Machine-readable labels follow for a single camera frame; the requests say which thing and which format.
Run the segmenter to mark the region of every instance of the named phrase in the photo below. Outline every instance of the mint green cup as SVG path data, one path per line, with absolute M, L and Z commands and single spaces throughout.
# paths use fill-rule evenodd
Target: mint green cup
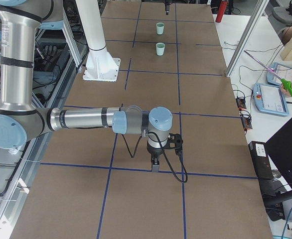
M 156 23 L 156 32 L 158 35 L 162 35 L 164 33 L 165 24 L 162 22 Z
M 157 43 L 156 44 L 156 54 L 157 56 L 162 56 L 164 54 L 165 51 L 165 44 L 164 43 Z

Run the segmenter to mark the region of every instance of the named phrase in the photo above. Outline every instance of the cardboard table surface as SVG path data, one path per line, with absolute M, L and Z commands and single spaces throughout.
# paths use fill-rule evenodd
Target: cardboard table surface
M 188 182 L 163 157 L 151 173 L 145 139 L 131 159 L 111 129 L 61 130 L 11 238 L 272 238 L 210 7 L 172 4 L 167 16 L 162 3 L 108 1 L 102 23 L 108 51 L 122 60 L 118 79 L 79 74 L 65 108 L 167 107 L 171 132 L 183 136 Z M 165 43 L 163 56 L 156 42 Z M 131 150 L 137 139 L 127 135 Z M 174 151 L 167 156 L 185 179 Z

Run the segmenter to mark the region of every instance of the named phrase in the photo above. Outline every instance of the white pillar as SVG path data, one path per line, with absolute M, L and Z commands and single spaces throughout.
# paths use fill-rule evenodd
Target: white pillar
M 121 60 L 107 51 L 97 0 L 76 0 L 90 48 L 84 80 L 116 81 Z
M 259 19 L 262 15 L 262 13 L 264 12 L 267 4 L 268 4 L 269 0 L 259 0 L 257 2 L 257 5 L 255 7 L 254 12 L 252 13 L 248 24 L 246 26 L 246 29 L 244 30 L 244 33 L 241 36 L 241 39 L 238 43 L 238 46 L 230 60 L 230 63 L 228 65 L 227 71 L 226 71 L 226 76 L 230 77 L 231 73 L 233 72 L 234 68 L 236 67 L 236 64 L 238 62 L 239 57 L 241 56 L 241 53 L 243 52 L 243 50 L 245 49 L 245 46 L 249 40 L 249 37 L 251 35 L 251 33 L 253 32 L 253 30 L 255 29 L 255 27 L 257 26 Z

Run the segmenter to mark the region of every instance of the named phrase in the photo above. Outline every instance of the computer screen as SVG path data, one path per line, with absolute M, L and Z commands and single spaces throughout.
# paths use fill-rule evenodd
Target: computer screen
M 265 149 L 292 188 L 292 118 L 266 142 Z
M 262 101 L 266 110 L 286 112 L 285 106 L 282 101 L 282 94 L 280 88 L 260 85 Z

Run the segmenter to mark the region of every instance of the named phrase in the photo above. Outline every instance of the green handle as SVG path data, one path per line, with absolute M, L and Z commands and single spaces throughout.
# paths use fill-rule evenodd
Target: green handle
M 292 84 L 291 84 L 291 81 L 287 81 L 285 79 L 281 79 L 281 82 L 284 85 L 284 89 L 289 91 L 290 95 L 292 96 Z

